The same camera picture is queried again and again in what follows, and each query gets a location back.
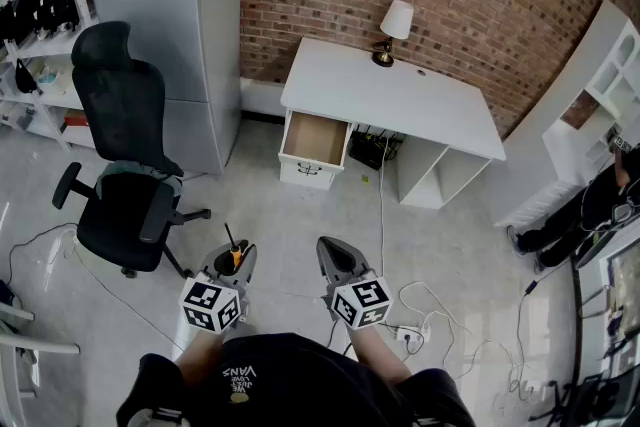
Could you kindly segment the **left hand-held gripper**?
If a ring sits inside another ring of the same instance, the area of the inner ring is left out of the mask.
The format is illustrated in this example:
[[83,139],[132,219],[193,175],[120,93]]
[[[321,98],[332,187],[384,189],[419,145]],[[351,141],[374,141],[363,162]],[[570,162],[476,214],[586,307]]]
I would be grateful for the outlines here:
[[236,266],[230,245],[214,249],[206,256],[202,270],[186,280],[180,306],[192,327],[223,334],[238,323],[246,322],[249,310],[246,287],[253,276],[258,253],[256,245],[249,241],[241,241],[240,249]]

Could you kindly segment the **orange-handled screwdriver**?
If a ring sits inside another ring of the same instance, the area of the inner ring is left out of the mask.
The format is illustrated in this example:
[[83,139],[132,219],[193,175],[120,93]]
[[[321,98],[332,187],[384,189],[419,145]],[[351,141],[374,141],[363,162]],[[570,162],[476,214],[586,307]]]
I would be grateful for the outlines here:
[[229,253],[231,254],[231,257],[232,257],[232,260],[233,260],[234,269],[237,270],[240,267],[241,263],[242,263],[243,249],[242,249],[241,245],[239,243],[237,243],[235,241],[235,239],[233,238],[232,233],[231,233],[227,223],[224,223],[224,227],[225,227],[226,233],[227,233],[228,238],[229,238],[230,243],[231,243],[231,248],[229,249]]

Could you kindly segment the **white wooden drawer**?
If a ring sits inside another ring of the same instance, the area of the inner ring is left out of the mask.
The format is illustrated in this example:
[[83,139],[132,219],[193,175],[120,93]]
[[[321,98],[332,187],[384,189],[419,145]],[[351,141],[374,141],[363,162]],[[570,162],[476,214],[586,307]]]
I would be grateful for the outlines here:
[[353,124],[288,110],[278,153],[280,180],[329,190],[344,170]]

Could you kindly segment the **person's left forearm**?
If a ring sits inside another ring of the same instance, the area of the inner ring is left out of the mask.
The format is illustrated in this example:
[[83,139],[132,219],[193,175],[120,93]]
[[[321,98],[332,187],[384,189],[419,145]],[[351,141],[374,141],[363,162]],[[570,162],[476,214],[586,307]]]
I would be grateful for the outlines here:
[[187,386],[198,386],[217,368],[224,345],[223,334],[199,331],[176,359]]

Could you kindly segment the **person's right forearm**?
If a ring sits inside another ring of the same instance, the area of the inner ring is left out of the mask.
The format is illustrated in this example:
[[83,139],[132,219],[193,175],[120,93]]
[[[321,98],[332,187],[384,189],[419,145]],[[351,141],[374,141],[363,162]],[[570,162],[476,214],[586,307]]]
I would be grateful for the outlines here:
[[391,350],[375,326],[347,328],[358,361],[368,366],[382,380],[398,385],[412,376],[406,364]]

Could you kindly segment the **white power strip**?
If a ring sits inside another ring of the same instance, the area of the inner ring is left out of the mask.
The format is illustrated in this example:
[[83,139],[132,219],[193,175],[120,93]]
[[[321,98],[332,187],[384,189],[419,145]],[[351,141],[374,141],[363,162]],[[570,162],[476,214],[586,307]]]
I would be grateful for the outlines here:
[[413,326],[398,326],[395,329],[395,337],[398,341],[427,343],[430,340],[430,330]]

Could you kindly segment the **black router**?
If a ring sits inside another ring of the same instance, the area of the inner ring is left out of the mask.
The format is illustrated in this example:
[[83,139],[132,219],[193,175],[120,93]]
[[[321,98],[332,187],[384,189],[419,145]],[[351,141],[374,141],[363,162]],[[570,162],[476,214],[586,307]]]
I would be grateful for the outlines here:
[[360,130],[357,125],[350,136],[348,155],[378,171],[382,164],[396,158],[405,136],[387,129],[373,130],[372,126]]

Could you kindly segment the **person in black shirt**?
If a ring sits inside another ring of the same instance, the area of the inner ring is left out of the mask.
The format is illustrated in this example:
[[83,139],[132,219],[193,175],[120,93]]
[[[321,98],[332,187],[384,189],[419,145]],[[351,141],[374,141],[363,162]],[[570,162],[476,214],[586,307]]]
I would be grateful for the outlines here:
[[356,356],[295,333],[224,339],[198,386],[175,361],[141,358],[117,427],[476,427],[446,371],[411,372],[393,386]]

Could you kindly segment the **white desk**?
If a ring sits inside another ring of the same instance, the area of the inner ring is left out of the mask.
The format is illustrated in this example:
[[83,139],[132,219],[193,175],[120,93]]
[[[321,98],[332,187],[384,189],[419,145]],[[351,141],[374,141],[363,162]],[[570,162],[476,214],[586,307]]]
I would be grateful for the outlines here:
[[506,158],[492,115],[476,87],[397,61],[305,37],[281,103],[288,110],[405,136],[394,159],[398,200],[438,210],[491,162]]

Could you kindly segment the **black high-back office chair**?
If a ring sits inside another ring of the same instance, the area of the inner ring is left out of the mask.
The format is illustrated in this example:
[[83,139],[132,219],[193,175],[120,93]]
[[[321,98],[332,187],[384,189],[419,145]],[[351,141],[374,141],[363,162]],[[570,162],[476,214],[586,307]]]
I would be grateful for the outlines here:
[[85,29],[74,43],[73,85],[95,149],[109,164],[88,186],[78,178],[80,163],[71,163],[52,204],[62,208],[70,193],[85,197],[76,228],[79,243],[126,277],[152,272],[167,258],[188,278],[192,271],[167,246],[169,231],[208,219],[211,212],[178,210],[184,172],[164,153],[164,80],[156,67],[130,56],[129,34],[126,22],[103,22]]

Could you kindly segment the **white-shade table lamp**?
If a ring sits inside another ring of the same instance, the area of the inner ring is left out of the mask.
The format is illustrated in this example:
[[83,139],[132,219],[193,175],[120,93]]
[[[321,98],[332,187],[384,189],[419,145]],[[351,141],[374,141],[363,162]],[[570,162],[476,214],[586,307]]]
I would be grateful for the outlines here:
[[375,64],[384,68],[393,66],[393,43],[395,40],[404,41],[409,37],[413,15],[414,8],[411,4],[401,0],[394,0],[391,3],[380,24],[380,30],[385,35],[385,39],[373,46],[372,61]]

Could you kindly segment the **black pouch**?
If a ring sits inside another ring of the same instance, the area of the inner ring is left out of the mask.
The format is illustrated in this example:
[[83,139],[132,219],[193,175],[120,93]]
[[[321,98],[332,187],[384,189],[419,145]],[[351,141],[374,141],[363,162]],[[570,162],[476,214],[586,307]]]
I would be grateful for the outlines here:
[[38,89],[36,81],[21,59],[15,64],[15,82],[17,89],[23,94],[31,94]]

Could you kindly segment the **cluttered work table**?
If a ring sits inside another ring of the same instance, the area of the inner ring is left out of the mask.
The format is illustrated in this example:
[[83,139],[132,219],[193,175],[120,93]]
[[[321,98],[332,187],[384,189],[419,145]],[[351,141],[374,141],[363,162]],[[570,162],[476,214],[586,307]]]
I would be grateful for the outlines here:
[[640,218],[602,237],[574,271],[573,382],[613,378],[640,365]]

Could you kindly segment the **row of black devices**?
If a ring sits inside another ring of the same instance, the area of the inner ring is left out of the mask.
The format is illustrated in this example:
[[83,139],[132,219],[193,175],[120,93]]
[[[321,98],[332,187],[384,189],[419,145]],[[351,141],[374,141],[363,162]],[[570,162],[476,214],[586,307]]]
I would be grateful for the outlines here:
[[75,0],[14,0],[0,8],[0,40],[20,43],[75,31],[80,24]]

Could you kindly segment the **white metal frame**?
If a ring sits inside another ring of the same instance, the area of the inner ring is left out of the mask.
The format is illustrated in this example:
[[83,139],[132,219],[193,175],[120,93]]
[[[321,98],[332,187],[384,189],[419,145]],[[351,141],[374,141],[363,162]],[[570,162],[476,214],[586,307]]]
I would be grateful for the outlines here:
[[37,398],[39,383],[26,368],[43,353],[79,355],[80,347],[21,334],[6,317],[32,322],[35,315],[0,301],[0,427],[28,427],[23,402]]

